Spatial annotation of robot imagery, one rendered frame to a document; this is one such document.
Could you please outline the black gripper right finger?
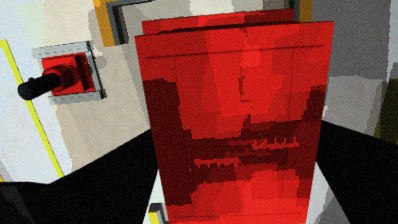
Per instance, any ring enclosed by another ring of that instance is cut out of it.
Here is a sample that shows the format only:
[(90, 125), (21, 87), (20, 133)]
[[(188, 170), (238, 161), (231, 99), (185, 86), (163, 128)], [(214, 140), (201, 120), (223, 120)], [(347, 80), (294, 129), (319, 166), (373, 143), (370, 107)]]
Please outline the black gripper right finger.
[(316, 162), (350, 224), (398, 224), (398, 144), (322, 120)]

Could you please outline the yellow rectangular outline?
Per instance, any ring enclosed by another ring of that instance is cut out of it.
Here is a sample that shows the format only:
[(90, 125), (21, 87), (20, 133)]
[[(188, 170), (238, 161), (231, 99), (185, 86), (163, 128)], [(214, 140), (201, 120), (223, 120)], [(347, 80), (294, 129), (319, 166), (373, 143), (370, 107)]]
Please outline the yellow rectangular outline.
[[(17, 80), (18, 85), (21, 84), (21, 83), (24, 83), (22, 78), (21, 78), (21, 74), (20, 74), (20, 72), (18, 70), (18, 67), (17, 67), (17, 65), (15, 63), (15, 59), (14, 59), (14, 57), (13, 57), (11, 51), (10, 51), (10, 46), (7, 43), (6, 39), (5, 40), (0, 40), (0, 48), (2, 48), (2, 47), (3, 47), (3, 50), (5, 52), (6, 57), (8, 59), (8, 62), (10, 64), (10, 66), (11, 66), (11, 69), (13, 71), (13, 75), (14, 75), (14, 77)], [(58, 164), (57, 159), (56, 159), (56, 157), (55, 157), (55, 155), (54, 155), (54, 153), (52, 151), (52, 148), (51, 148), (51, 146), (50, 146), (50, 144), (48, 142), (48, 137), (47, 137), (47, 135), (46, 135), (46, 133), (45, 133), (40, 121), (39, 121), (39, 118), (38, 118), (38, 116), (36, 114), (35, 107), (34, 107), (34, 105), (33, 105), (31, 100), (25, 100), (25, 101), (27, 103), (28, 110), (29, 110), (29, 112), (30, 112), (30, 114), (31, 114), (31, 116), (32, 116), (32, 118), (34, 120), (36, 128), (37, 128), (37, 130), (38, 130), (38, 132), (40, 134), (40, 137), (41, 137), (41, 139), (42, 139), (42, 141), (43, 141), (43, 143), (44, 143), (44, 145), (45, 145), (45, 147), (47, 149), (47, 152), (48, 152), (48, 154), (49, 154), (49, 156), (50, 156), (50, 158), (52, 160), (52, 164), (53, 164), (53, 166), (54, 166), (59, 178), (61, 178), (61, 177), (64, 176), (64, 174), (63, 174), (62, 169), (61, 169), (60, 165)]]

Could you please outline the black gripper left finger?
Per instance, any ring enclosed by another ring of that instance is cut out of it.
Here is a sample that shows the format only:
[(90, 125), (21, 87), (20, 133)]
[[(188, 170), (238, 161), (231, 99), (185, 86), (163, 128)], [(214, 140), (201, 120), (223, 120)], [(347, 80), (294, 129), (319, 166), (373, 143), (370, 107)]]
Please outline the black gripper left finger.
[(143, 224), (157, 172), (148, 129), (50, 184), (0, 182), (0, 224)]

